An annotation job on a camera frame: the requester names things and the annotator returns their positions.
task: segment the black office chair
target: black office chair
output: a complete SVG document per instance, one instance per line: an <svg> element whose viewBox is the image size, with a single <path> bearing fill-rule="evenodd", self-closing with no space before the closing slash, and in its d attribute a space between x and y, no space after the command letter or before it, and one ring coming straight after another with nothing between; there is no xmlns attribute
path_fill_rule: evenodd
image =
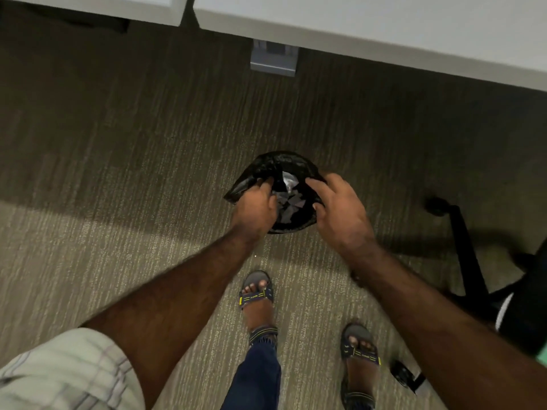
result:
<svg viewBox="0 0 547 410"><path fill-rule="evenodd" d="M448 298L482 321L495 323L497 320L496 327L502 337L524 353L537 356L547 341L547 239L535 255L513 254L513 261L525 272L523 277L489 293L460 207L433 197L426 200L425 209L435 216L448 214L450 217L466 294L449 293ZM414 393L426 380L423 373L414 378L400 361L393 362L391 373Z"/></svg>

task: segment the forearm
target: forearm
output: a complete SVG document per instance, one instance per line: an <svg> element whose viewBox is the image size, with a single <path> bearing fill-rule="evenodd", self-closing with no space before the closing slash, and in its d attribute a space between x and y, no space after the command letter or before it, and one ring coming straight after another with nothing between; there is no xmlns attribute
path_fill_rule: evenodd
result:
<svg viewBox="0 0 547 410"><path fill-rule="evenodd" d="M256 242L233 229L83 325L106 334L125 352L147 408L207 324Z"/></svg>
<svg viewBox="0 0 547 410"><path fill-rule="evenodd" d="M540 408L547 370L459 309L376 243L345 258L450 409Z"/></svg>

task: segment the white shirt sleeve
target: white shirt sleeve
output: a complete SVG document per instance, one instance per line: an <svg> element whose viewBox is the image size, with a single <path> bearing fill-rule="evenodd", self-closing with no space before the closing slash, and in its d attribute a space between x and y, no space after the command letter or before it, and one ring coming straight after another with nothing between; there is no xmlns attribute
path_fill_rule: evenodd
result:
<svg viewBox="0 0 547 410"><path fill-rule="evenodd" d="M2 410L144 410L137 375L106 335L78 328L0 369Z"/></svg>

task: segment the green fabric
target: green fabric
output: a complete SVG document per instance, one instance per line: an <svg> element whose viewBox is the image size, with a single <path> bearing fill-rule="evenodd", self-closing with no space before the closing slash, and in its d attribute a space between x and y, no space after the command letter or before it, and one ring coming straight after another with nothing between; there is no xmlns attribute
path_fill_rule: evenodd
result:
<svg viewBox="0 0 547 410"><path fill-rule="evenodd" d="M536 360L547 367L547 344L543 346L542 352L538 354Z"/></svg>

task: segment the jeans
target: jeans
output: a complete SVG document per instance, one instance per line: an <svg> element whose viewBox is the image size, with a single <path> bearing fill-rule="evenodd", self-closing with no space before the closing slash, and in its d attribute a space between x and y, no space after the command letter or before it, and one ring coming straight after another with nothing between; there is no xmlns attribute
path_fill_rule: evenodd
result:
<svg viewBox="0 0 547 410"><path fill-rule="evenodd" d="M280 387L276 347L268 338L260 338L237 367L221 410L276 410Z"/></svg>

